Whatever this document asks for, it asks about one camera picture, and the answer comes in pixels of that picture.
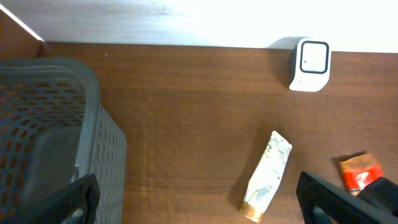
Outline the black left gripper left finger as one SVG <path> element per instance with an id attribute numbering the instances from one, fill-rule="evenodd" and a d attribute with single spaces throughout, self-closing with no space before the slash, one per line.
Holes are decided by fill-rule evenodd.
<path id="1" fill-rule="evenodd" d="M 4 224 L 87 223 L 96 220 L 101 192 L 94 174 L 85 175 L 39 203 L 25 205 Z"/>

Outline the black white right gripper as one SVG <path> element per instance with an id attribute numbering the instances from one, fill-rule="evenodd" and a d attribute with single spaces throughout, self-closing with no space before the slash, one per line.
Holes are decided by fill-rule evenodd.
<path id="1" fill-rule="evenodd" d="M 397 216 L 397 197 L 397 185 L 385 177 L 379 177 L 357 194 L 357 198 L 395 217 Z"/>

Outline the orange spaghetti packet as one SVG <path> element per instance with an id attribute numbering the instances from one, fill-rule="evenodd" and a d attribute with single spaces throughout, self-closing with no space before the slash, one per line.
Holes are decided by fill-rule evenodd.
<path id="1" fill-rule="evenodd" d="M 382 165 L 374 154 L 361 154 L 338 163 L 347 191 L 357 196 L 369 184 L 384 177 Z"/>

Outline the white tube with gold cap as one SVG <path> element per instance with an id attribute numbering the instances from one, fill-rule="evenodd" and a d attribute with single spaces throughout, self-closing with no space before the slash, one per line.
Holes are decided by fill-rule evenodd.
<path id="1" fill-rule="evenodd" d="M 279 188 L 292 145 L 277 131 L 271 133 L 267 146 L 248 182 L 240 213 L 260 223 Z"/>

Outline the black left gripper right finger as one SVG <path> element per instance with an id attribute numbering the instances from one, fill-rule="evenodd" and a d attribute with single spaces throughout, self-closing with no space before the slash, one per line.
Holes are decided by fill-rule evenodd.
<path id="1" fill-rule="evenodd" d="M 301 172 L 296 194 L 305 223 L 397 223 L 397 216 L 310 172 Z"/>

